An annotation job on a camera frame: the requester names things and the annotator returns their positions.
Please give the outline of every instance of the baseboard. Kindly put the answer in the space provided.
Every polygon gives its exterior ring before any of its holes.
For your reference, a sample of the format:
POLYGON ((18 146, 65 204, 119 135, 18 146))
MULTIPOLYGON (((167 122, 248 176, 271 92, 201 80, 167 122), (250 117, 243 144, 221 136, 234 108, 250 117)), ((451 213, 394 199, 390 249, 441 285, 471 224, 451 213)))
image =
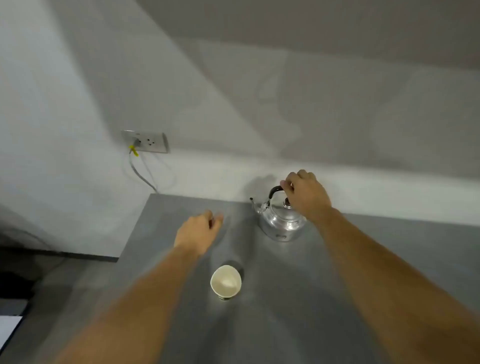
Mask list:
POLYGON ((0 251, 12 252, 12 253, 18 253, 18 254, 52 255, 52 256, 61 256, 61 257, 65 257, 65 258, 74 258, 74 259, 98 260, 98 261, 101 261, 101 262, 116 263, 118 261, 118 257, 116 257, 116 256, 80 254, 80 253, 68 253, 68 252, 54 252, 52 250, 27 249, 27 248, 9 247, 9 246, 0 246, 0 251))

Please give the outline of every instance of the yellow plug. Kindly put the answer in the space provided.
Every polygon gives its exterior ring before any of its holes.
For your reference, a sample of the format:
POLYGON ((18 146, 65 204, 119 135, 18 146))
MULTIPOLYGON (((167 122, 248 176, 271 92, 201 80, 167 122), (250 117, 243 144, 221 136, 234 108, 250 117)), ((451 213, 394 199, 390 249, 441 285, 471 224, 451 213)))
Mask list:
POLYGON ((137 153, 137 151, 135 150, 135 146, 130 146, 129 148, 130 148, 130 150, 133 152, 133 154, 135 154, 135 156, 138 157, 138 153, 137 153))

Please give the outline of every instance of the kettle spout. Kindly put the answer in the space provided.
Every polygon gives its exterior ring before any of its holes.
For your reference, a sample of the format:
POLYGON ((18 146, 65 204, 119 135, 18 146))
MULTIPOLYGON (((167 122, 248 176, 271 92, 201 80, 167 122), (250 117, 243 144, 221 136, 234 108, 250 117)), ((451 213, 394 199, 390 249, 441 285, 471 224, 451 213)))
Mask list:
POLYGON ((250 201, 252 202, 253 210, 254 210, 257 214, 261 214, 261 212, 262 212, 262 204, 255 203, 255 201, 253 200, 253 197, 250 197, 250 201))

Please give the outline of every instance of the right hand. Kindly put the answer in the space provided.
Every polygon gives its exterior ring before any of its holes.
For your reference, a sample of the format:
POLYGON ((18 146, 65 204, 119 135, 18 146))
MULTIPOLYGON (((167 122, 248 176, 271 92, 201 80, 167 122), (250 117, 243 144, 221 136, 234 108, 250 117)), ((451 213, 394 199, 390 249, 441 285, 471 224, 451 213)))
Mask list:
POLYGON ((312 172, 306 170, 292 172, 284 181, 280 181, 280 186, 295 211, 312 222, 317 222, 332 210, 327 192, 312 172))

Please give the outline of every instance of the left hand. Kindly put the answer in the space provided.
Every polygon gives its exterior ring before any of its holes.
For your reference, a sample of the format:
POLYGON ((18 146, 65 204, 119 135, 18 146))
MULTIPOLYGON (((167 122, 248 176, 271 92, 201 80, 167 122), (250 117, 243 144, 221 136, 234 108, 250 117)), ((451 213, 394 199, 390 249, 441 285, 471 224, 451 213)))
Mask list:
POLYGON ((223 214, 215 217, 210 210, 192 216, 178 229, 174 247, 185 248, 203 255, 217 236, 223 224, 223 214))

